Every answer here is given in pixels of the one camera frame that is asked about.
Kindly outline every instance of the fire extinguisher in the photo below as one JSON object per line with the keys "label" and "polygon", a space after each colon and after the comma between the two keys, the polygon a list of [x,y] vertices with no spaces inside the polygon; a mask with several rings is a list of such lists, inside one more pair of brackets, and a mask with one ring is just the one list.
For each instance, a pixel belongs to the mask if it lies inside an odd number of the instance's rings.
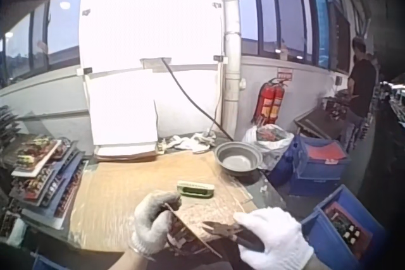
{"label": "fire extinguisher", "polygon": [[273,78],[264,83],[259,91],[258,103],[256,104],[256,110],[254,110],[254,116],[252,123],[261,126],[265,125],[270,117],[271,107],[274,103],[276,94],[276,83]]}
{"label": "fire extinguisher", "polygon": [[278,118],[278,112],[280,111],[281,103],[283,102],[284,98],[284,87],[287,86],[284,82],[286,79],[283,79],[278,82],[275,86],[275,97],[273,106],[271,107],[270,116],[267,120],[267,123],[275,124]]}

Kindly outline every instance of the factory worker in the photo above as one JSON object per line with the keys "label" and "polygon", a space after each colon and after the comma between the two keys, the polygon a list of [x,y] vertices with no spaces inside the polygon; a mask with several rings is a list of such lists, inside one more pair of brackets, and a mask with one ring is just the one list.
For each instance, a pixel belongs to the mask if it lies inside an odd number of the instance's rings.
{"label": "factory worker", "polygon": [[[170,211],[161,212],[165,203],[176,204],[176,192],[150,193],[135,209],[135,229],[128,250],[109,270],[145,270],[152,255],[163,250],[173,222]],[[301,225],[280,208],[255,210],[250,214],[235,213],[237,223],[245,226],[264,243],[263,253],[239,245],[241,259],[255,270],[326,270],[315,256],[301,232]],[[171,269],[165,263],[162,269]],[[198,270],[232,270],[228,262],[202,265]]]}

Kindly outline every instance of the hand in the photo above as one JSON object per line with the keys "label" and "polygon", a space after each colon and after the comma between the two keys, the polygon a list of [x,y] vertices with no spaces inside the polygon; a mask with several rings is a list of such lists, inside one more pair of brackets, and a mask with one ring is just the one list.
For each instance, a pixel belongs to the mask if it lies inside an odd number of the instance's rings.
{"label": "hand", "polygon": [[180,203],[177,192],[155,191],[147,195],[135,209],[135,231],[131,247],[135,251],[151,255],[158,253],[166,245],[167,233],[171,228],[172,214],[165,210],[159,214],[165,203]]}
{"label": "hand", "polygon": [[240,258],[255,270],[301,270],[314,249],[305,241],[301,224],[280,208],[235,213],[236,222],[256,234],[265,252],[255,252],[239,245]]}

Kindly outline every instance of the wire cutter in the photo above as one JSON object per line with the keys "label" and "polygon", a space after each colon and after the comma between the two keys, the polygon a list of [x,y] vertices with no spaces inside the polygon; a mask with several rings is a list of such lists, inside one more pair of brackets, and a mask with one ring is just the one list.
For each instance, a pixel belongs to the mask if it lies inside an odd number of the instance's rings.
{"label": "wire cutter", "polygon": [[203,230],[212,235],[221,235],[229,238],[231,241],[242,245],[243,247],[256,251],[264,252],[265,245],[252,231],[239,224],[221,224],[214,221],[203,221]]}

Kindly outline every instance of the gray bowl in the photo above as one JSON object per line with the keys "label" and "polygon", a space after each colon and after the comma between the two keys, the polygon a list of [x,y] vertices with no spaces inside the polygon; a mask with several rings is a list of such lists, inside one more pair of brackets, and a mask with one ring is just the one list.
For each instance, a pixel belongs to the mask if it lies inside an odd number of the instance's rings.
{"label": "gray bowl", "polygon": [[245,176],[263,161],[260,151],[244,142],[224,142],[216,147],[215,159],[230,175]]}

